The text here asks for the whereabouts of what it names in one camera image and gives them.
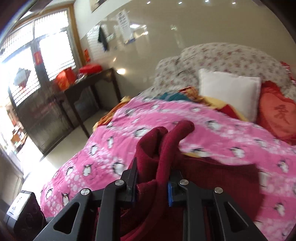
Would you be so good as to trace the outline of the dark red sweater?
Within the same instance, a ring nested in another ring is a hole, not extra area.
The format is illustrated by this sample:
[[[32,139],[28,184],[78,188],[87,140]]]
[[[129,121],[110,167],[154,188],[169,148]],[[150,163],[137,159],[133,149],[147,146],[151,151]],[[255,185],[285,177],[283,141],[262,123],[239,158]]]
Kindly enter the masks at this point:
[[[184,120],[140,139],[130,168],[103,191],[96,240],[265,240],[253,222],[259,170],[182,154],[193,130]]]

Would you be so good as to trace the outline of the pink penguin blanket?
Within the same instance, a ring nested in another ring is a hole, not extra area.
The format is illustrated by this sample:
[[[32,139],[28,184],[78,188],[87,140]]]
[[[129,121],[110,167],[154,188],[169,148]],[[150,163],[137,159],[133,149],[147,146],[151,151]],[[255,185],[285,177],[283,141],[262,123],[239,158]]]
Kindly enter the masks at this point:
[[[169,171],[205,189],[222,188],[268,240],[295,226],[295,147],[264,128],[199,103],[133,98],[99,126],[41,191],[57,215],[83,188],[97,190],[137,160],[140,201],[122,214],[123,240],[179,240],[182,213],[168,207]]]

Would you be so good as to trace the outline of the black speaker box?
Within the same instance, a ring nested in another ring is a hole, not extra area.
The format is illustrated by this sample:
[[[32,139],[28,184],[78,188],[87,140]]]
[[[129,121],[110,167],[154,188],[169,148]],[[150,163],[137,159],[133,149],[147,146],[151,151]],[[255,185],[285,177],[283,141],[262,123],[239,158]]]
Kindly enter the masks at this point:
[[[34,240],[46,226],[46,218],[33,192],[22,190],[8,208],[4,225],[14,240]]]

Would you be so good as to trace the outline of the dark wooden cabinet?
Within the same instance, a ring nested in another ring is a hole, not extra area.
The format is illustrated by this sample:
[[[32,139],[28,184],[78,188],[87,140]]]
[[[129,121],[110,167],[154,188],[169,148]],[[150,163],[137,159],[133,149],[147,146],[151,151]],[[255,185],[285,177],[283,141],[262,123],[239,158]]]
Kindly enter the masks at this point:
[[[20,95],[8,93],[16,117],[44,156],[78,126],[65,95],[53,85],[24,95],[21,102],[16,100]]]

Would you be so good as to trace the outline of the dark wooden side table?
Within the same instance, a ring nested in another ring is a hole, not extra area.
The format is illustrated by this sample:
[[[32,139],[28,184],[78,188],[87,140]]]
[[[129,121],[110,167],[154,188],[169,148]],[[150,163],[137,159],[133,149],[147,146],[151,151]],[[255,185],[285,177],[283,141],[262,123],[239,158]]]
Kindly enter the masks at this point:
[[[69,115],[67,114],[67,111],[63,107],[63,102],[68,102],[70,108],[72,109],[75,118],[78,121],[79,126],[82,128],[83,132],[85,133],[86,137],[89,138],[90,134],[88,130],[86,129],[84,122],[82,121],[80,114],[77,111],[77,108],[75,107],[75,102],[79,100],[81,97],[81,93],[84,89],[90,88],[91,93],[96,101],[97,106],[100,109],[103,109],[102,103],[99,98],[98,91],[95,87],[95,84],[100,81],[106,81],[109,83],[112,83],[116,98],[118,100],[118,103],[120,103],[122,96],[121,92],[119,90],[118,82],[116,79],[116,71],[113,68],[109,68],[106,70],[103,70],[100,73],[95,73],[93,75],[87,76],[85,79],[79,81],[78,83],[72,85],[68,89],[64,91],[60,91],[55,94],[55,100],[62,111],[62,114],[64,114],[69,126],[74,130],[75,126],[73,125],[72,120],[70,119]]]

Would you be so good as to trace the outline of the yellow red patterned sheet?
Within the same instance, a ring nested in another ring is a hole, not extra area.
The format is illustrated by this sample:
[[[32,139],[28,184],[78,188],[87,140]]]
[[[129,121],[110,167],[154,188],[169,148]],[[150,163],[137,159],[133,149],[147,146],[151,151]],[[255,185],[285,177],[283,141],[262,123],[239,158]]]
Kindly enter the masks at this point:
[[[143,97],[145,100],[149,100],[152,97],[146,96]],[[199,104],[203,104],[205,106],[210,107],[211,109],[214,109],[218,112],[224,113],[227,116],[231,118],[235,118],[241,121],[249,121],[243,114],[241,114],[238,110],[236,110],[233,106],[230,104],[227,104],[226,102],[215,99],[213,97],[206,97],[201,96],[196,88],[193,86],[188,86],[182,89],[179,89],[177,91],[173,91],[172,93],[165,92],[164,94],[156,95],[156,99],[161,99],[165,101],[180,101],[180,100],[186,100],[190,102],[196,102]],[[130,102],[132,98],[130,96],[125,96],[119,104],[117,104],[109,113],[107,113],[105,116],[103,116],[92,128],[92,132],[95,132],[96,129],[99,126],[106,126],[111,121],[112,118],[117,110],[124,107],[126,104]]]

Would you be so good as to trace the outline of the red heart cushion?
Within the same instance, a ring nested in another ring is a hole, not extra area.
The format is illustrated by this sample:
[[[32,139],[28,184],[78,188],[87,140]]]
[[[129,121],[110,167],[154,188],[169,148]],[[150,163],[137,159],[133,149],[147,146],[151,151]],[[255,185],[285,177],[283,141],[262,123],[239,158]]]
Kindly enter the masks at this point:
[[[281,141],[295,145],[295,102],[271,81],[261,85],[256,123]]]

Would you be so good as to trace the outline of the red gift box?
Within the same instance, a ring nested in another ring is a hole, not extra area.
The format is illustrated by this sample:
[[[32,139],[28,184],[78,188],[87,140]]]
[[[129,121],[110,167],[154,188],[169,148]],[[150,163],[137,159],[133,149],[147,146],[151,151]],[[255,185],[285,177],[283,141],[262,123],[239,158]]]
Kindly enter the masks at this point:
[[[62,70],[54,79],[54,83],[61,91],[68,89],[75,83],[77,76],[71,67]]]

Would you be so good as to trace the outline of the red flat box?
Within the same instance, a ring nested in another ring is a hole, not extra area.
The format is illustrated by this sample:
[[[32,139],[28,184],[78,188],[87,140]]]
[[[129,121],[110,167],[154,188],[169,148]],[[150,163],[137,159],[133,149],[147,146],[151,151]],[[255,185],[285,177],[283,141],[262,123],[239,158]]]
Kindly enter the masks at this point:
[[[92,75],[95,73],[100,73],[102,71],[103,71],[103,68],[99,64],[89,64],[79,69],[80,74],[86,74],[86,75]]]

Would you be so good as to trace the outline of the white pillow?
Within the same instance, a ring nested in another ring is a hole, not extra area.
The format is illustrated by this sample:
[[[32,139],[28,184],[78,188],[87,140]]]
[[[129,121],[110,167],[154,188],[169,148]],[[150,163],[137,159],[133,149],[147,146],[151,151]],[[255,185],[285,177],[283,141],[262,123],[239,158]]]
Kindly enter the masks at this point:
[[[239,76],[227,72],[200,69],[199,92],[232,105],[250,122],[256,121],[261,90],[259,77]]]

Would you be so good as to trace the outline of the floral grey quilt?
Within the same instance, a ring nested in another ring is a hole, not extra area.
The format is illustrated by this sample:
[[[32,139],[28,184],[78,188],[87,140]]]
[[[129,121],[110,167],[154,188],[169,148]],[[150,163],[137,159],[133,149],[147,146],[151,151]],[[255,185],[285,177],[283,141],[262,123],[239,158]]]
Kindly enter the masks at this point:
[[[270,55],[259,49],[230,43],[206,43],[188,47],[178,56],[168,57],[156,66],[152,87],[142,97],[157,97],[165,92],[193,86],[199,87],[200,69],[228,72],[239,76],[270,80],[281,93],[295,100],[295,84],[290,71]]]

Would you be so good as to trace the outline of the red window decoration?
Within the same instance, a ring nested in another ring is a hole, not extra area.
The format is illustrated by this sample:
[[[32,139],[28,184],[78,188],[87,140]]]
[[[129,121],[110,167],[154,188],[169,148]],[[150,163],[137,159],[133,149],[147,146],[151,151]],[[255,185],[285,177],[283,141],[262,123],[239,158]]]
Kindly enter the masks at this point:
[[[34,53],[34,61],[35,61],[35,65],[43,64],[41,51],[37,51]]]

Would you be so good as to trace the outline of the dark hanging cloth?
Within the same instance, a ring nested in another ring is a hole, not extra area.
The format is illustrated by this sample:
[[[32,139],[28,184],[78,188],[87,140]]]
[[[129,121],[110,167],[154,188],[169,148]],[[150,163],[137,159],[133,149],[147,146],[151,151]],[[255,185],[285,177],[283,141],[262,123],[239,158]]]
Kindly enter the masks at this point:
[[[98,42],[103,45],[104,51],[109,51],[109,45],[107,42],[107,38],[105,36],[104,30],[101,26],[99,26],[99,32],[98,32]]]

